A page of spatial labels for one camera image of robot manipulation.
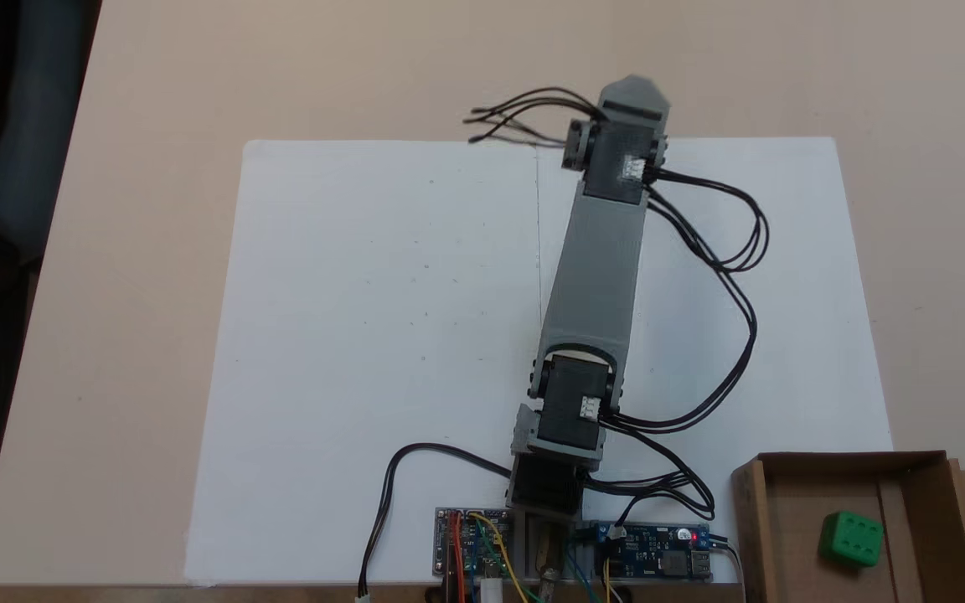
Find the grey wedge fixed gripper finger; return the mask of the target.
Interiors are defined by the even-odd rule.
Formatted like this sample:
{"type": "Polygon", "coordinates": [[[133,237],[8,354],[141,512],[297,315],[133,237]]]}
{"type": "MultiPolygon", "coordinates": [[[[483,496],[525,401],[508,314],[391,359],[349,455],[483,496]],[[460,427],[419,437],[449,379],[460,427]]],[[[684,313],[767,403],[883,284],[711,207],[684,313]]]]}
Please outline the grey wedge fixed gripper finger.
{"type": "Polygon", "coordinates": [[[604,101],[623,101],[643,104],[650,106],[654,103],[671,103],[660,92],[653,80],[647,79],[637,74],[629,74],[624,79],[612,81],[602,88],[602,99],[604,101]]]}

